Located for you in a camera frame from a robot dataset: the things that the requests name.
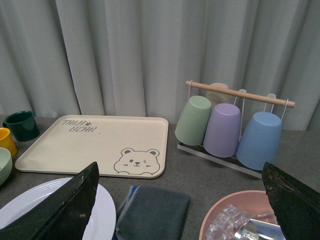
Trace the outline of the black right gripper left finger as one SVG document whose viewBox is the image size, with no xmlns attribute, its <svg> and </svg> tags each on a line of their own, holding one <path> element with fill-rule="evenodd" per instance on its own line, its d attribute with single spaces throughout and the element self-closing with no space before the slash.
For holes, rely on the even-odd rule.
<svg viewBox="0 0 320 240">
<path fill-rule="evenodd" d="M 97 162 L 0 230 L 2 240 L 81 240 L 99 183 Z"/>
</svg>

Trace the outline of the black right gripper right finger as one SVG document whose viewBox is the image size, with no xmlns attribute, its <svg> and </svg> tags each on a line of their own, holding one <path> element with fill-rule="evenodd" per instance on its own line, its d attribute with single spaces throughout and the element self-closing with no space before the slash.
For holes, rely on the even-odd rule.
<svg viewBox="0 0 320 240">
<path fill-rule="evenodd" d="M 320 193 L 266 162 L 262 181 L 277 223 L 287 240 L 320 238 Z"/>
</svg>

